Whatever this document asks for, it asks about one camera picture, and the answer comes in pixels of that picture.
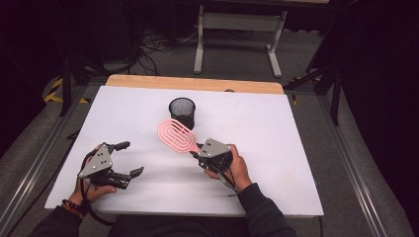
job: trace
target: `black sleeve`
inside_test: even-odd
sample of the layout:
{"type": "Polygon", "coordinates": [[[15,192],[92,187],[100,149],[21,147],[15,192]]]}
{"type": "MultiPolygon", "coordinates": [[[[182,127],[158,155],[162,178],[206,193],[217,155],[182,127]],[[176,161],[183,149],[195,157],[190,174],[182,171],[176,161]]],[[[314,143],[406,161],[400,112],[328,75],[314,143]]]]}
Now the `black sleeve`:
{"type": "Polygon", "coordinates": [[[35,227],[29,236],[77,237],[79,236],[81,222],[82,219],[78,216],[58,205],[49,216],[35,227]]]}
{"type": "Polygon", "coordinates": [[[246,211],[250,236],[294,237],[294,230],[287,225],[283,213],[275,203],[265,197],[258,184],[252,184],[239,195],[246,211]]]}

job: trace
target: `black mesh cup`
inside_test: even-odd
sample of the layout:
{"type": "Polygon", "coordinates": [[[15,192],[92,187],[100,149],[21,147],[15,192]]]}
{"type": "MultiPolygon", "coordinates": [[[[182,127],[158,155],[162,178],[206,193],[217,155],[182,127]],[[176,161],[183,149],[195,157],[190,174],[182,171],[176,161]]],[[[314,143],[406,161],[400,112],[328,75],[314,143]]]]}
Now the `black mesh cup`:
{"type": "Polygon", "coordinates": [[[172,119],[179,121],[189,130],[195,126],[195,103],[188,98],[177,98],[169,105],[172,119]]]}

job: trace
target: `human hand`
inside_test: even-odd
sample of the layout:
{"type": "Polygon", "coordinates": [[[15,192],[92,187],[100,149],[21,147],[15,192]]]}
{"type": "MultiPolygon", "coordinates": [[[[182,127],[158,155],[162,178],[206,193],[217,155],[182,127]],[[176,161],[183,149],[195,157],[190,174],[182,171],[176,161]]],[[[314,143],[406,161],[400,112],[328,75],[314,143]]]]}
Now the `human hand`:
{"type": "MultiPolygon", "coordinates": [[[[90,162],[93,156],[89,157],[86,161],[86,165],[90,162]]],[[[117,192],[117,188],[114,186],[95,186],[93,188],[89,188],[89,184],[87,183],[86,179],[79,179],[77,178],[76,181],[76,187],[74,189],[74,193],[70,196],[68,199],[72,203],[76,205],[80,205],[83,201],[83,196],[81,193],[81,182],[83,182],[84,187],[84,193],[86,194],[87,200],[89,200],[90,203],[97,200],[99,197],[107,194],[114,194],[117,192]]]]}
{"type": "MultiPolygon", "coordinates": [[[[238,150],[235,145],[228,144],[231,148],[231,154],[233,155],[233,162],[230,166],[230,171],[224,173],[225,176],[230,179],[230,181],[234,181],[237,187],[238,192],[242,192],[246,189],[249,185],[252,184],[252,181],[249,178],[249,174],[247,172],[246,162],[244,161],[243,157],[238,154],[238,150]]],[[[204,172],[214,180],[219,180],[219,177],[216,173],[209,169],[205,169],[204,172]]]]}

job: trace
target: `pink spiral pad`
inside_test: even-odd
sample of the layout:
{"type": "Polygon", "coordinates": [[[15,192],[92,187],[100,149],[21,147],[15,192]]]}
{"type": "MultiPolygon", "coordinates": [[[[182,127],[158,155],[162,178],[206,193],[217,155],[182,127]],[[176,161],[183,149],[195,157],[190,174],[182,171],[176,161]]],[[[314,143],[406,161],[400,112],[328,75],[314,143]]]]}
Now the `pink spiral pad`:
{"type": "Polygon", "coordinates": [[[177,152],[200,152],[194,134],[175,119],[168,118],[160,122],[158,137],[177,152]]]}

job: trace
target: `person's arm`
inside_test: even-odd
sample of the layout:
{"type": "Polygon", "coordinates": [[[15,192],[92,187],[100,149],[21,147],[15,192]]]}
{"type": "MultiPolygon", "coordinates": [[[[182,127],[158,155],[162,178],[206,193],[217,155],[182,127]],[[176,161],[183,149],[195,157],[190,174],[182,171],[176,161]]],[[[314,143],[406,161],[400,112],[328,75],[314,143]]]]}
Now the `person's arm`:
{"type": "MultiPolygon", "coordinates": [[[[52,213],[35,227],[29,236],[79,236],[79,226],[86,215],[86,210],[82,205],[83,197],[79,182],[81,180],[77,179],[76,188],[70,198],[64,201],[62,205],[58,205],[52,213]]],[[[89,189],[84,179],[83,182],[85,190],[89,189]]],[[[94,190],[88,190],[87,200],[92,203],[103,195],[116,192],[117,189],[113,186],[96,187],[94,190]]]]}
{"type": "MultiPolygon", "coordinates": [[[[251,236],[275,236],[275,237],[294,237],[294,230],[286,223],[283,213],[278,209],[275,203],[265,197],[259,189],[259,186],[253,184],[247,172],[246,162],[238,154],[235,145],[228,145],[231,148],[233,162],[230,172],[225,175],[235,181],[238,190],[238,197],[241,205],[246,211],[246,219],[249,223],[249,233],[251,236]]],[[[211,170],[205,172],[212,179],[218,179],[218,176],[211,170]]]]}
{"type": "Polygon", "coordinates": [[[296,236],[294,230],[287,225],[283,213],[271,199],[262,194],[258,184],[248,186],[238,197],[246,211],[251,236],[296,236]]]}

